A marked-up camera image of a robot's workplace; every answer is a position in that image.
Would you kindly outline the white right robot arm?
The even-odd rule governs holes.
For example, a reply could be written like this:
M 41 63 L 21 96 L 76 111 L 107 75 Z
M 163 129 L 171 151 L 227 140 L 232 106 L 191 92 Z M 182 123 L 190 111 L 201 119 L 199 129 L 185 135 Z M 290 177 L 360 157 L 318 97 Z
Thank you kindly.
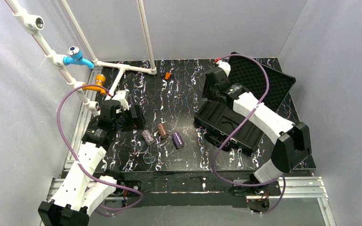
M 270 159 L 251 174 L 247 183 L 231 182 L 240 187 L 260 187 L 273 183 L 312 153 L 308 126 L 303 122 L 295 124 L 282 118 L 263 103 L 269 92 L 270 81 L 264 68 L 260 69 L 266 84 L 260 99 L 257 99 L 245 86 L 238 83 L 230 84 L 228 79 L 230 67 L 227 65 L 211 68 L 206 73 L 205 85 L 208 91 L 206 97 L 224 102 L 234 113 L 244 117 L 220 144 L 218 150 L 221 151 L 247 122 L 257 126 L 274 144 Z

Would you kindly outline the black poker set case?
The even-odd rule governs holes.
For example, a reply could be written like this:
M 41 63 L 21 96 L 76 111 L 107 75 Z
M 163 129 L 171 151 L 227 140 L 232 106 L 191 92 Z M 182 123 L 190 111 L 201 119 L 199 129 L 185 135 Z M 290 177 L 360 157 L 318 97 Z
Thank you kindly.
M 262 136 L 281 146 L 296 124 L 277 114 L 296 80 L 257 61 L 233 53 L 219 58 L 205 72 L 195 124 L 207 130 L 206 138 L 225 151 L 241 148 L 253 152 Z

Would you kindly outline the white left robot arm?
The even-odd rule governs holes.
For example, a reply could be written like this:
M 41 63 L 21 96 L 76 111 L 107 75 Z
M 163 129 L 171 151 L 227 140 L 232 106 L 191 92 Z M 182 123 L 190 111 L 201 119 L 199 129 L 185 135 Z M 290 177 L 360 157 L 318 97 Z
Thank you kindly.
M 146 120 L 140 105 L 123 107 L 123 101 L 104 100 L 100 115 L 93 117 L 82 137 L 78 153 L 65 180 L 49 201 L 39 205 L 38 213 L 46 226 L 86 226 L 94 210 L 121 185 L 123 173 L 106 170 L 93 176 L 117 132 L 143 129 Z

